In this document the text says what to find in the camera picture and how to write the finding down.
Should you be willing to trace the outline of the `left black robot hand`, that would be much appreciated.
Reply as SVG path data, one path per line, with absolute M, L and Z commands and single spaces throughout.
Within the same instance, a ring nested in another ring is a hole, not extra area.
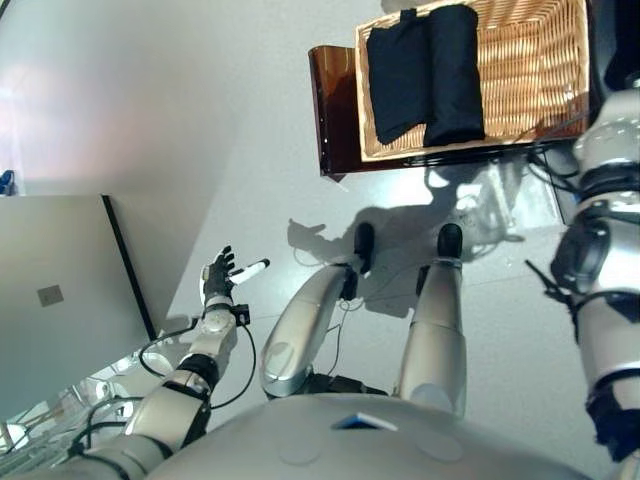
M 267 258 L 236 267 L 235 254 L 230 245 L 223 247 L 214 260 L 206 264 L 199 280 L 199 293 L 204 307 L 211 305 L 217 297 L 232 299 L 232 291 L 270 266 Z

